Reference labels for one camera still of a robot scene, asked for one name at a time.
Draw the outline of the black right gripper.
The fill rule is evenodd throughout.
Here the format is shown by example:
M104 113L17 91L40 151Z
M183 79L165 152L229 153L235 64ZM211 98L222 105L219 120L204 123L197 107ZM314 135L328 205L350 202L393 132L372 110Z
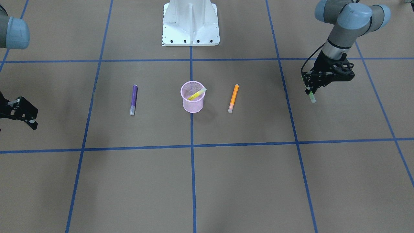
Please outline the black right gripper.
M0 93L0 118L14 118L15 120L23 121L32 130L36 130L38 123L35 118L37 117L38 109L32 105L25 97L18 97L11 102L11 106L8 104L9 100L4 98L3 93Z

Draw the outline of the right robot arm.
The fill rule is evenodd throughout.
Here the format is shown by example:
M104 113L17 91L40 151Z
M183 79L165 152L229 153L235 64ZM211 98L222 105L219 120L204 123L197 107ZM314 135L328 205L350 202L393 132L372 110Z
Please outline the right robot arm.
M2 49L26 49L30 42L27 23L20 18L9 16L6 9L0 6L0 45ZM38 109L25 97L8 100L0 93L0 118L25 122L32 130L36 130Z

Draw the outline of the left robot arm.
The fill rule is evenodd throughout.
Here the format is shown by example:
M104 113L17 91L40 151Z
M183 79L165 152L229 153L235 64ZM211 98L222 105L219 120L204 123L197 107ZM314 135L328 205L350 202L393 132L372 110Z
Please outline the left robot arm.
M318 56L312 69L300 71L305 92L310 96L332 82L349 82L355 77L348 51L358 37L387 25L391 10L386 5L367 6L357 0L321 0L314 15L320 22L333 25L333 29L315 51Z

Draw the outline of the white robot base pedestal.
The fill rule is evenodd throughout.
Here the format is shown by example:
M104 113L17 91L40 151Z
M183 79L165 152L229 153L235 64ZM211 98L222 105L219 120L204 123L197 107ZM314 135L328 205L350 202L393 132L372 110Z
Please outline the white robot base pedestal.
M210 0L170 0L163 6L163 46L220 44L216 4Z

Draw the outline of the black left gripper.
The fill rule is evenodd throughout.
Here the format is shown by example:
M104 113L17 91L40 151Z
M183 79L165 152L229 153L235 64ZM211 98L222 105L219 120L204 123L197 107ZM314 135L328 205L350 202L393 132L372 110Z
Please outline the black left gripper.
M354 64L347 59L347 53L342 53L335 60L320 52L311 73L302 72L301 77L305 85L305 93L314 95L318 88L327 86L331 82L348 82L355 77L352 68Z

